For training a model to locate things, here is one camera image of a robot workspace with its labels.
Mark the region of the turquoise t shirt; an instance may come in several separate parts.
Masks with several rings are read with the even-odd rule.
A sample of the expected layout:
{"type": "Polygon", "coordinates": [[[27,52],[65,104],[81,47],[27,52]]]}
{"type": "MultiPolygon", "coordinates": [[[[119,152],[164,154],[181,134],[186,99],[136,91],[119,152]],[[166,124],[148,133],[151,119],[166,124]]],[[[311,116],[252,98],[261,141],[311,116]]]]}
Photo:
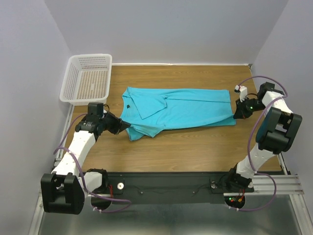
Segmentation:
{"type": "Polygon", "coordinates": [[[234,126],[228,90],[144,89],[128,87],[121,118],[129,139],[155,137],[165,130],[234,126]]]}

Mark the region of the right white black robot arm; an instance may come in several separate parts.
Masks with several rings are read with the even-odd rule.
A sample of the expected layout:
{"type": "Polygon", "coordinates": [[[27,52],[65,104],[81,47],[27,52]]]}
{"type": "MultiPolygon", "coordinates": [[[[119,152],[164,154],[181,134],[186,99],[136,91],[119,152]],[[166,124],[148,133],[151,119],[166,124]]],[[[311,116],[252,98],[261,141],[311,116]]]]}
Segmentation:
{"type": "Polygon", "coordinates": [[[237,85],[235,92],[239,99],[236,100],[234,119],[246,119],[260,110],[266,114],[261,115],[263,122],[255,124],[252,129],[257,131],[255,146],[248,148],[249,154],[230,169],[225,179],[226,188],[230,191],[251,187],[254,175],[267,160],[289,151],[302,122],[302,116],[286,105],[286,90],[276,89],[273,83],[262,84],[257,97],[252,99],[247,97],[245,86],[237,85]]]}

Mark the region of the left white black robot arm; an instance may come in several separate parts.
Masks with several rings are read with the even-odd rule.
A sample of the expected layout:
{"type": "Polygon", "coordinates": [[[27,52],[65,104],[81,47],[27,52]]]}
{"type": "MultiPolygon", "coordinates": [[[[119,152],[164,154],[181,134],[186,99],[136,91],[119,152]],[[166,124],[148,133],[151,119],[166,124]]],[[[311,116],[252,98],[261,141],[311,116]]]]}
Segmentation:
{"type": "Polygon", "coordinates": [[[128,122],[116,117],[106,105],[100,102],[88,104],[88,112],[75,126],[73,139],[68,148],[59,146],[65,152],[63,158],[51,173],[41,178],[43,208],[49,213],[79,214],[89,195],[110,202],[131,205],[127,199],[101,196],[94,193],[105,192],[109,187],[107,172],[90,169],[83,172],[83,165],[89,151],[104,131],[117,135],[130,127],[128,122]]]}

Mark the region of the white perforated plastic basket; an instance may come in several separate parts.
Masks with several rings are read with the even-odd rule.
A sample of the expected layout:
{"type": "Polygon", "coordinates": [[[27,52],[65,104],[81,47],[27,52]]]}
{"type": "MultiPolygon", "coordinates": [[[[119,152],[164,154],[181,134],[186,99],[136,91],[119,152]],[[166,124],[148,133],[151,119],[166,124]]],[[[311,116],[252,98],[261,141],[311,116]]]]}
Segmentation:
{"type": "Polygon", "coordinates": [[[69,58],[59,99],[74,106],[106,103],[112,72],[110,54],[80,54],[69,58]]]}

